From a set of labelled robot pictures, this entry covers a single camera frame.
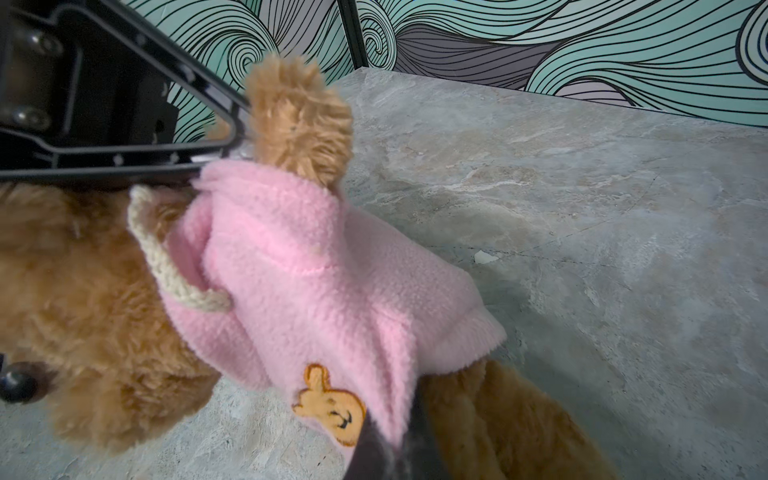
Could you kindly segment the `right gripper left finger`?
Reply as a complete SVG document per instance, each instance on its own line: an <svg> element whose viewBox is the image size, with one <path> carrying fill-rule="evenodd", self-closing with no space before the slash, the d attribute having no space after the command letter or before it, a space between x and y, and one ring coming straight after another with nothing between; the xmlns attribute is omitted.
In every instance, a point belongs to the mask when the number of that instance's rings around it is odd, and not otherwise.
<svg viewBox="0 0 768 480"><path fill-rule="evenodd" d="M367 416L344 480L390 480L396 477L396 450Z"/></svg>

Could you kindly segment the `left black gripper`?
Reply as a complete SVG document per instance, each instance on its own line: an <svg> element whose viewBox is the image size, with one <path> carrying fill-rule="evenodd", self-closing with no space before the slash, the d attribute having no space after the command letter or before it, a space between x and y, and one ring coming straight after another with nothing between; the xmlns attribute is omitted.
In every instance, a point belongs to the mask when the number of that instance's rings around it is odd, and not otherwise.
<svg viewBox="0 0 768 480"><path fill-rule="evenodd" d="M231 127L172 143L175 85ZM181 174L246 140L243 95L119 1L1 4L1 177Z"/></svg>

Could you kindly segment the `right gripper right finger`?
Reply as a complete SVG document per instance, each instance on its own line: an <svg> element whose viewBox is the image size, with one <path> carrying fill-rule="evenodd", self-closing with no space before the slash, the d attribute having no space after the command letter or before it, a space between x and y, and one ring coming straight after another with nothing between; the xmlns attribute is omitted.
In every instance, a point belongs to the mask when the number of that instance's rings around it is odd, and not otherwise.
<svg viewBox="0 0 768 480"><path fill-rule="evenodd" d="M424 401L414 398L408 430L395 456L392 478L397 480L449 480Z"/></svg>

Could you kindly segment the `pink teddy hoodie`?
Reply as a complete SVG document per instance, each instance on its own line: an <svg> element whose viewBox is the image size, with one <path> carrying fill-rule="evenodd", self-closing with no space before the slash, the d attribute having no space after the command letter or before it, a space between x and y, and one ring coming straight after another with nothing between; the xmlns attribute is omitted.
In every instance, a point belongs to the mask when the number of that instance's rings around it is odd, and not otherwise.
<svg viewBox="0 0 768 480"><path fill-rule="evenodd" d="M295 174L207 164L164 239L159 191L135 186L128 225L170 321L221 375L277 389L351 455L366 420L399 445L421 376L452 373L506 337L462 269Z"/></svg>

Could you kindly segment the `brown teddy bear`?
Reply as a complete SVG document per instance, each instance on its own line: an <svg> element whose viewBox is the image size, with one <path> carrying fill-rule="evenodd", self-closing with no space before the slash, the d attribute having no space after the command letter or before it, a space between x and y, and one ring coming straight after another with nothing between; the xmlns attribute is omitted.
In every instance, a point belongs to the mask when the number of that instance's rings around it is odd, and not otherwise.
<svg viewBox="0 0 768 480"><path fill-rule="evenodd" d="M283 170L347 202L352 113L318 65L269 56L246 95L249 148L221 160ZM159 239L195 199L199 175L182 188L145 186L161 194L150 216ZM31 374L59 436L115 453L165 434L229 379L173 327L129 229L132 188L1 186L1 350L12 371ZM450 479L615 478L570 414L492 351L416 384Z"/></svg>

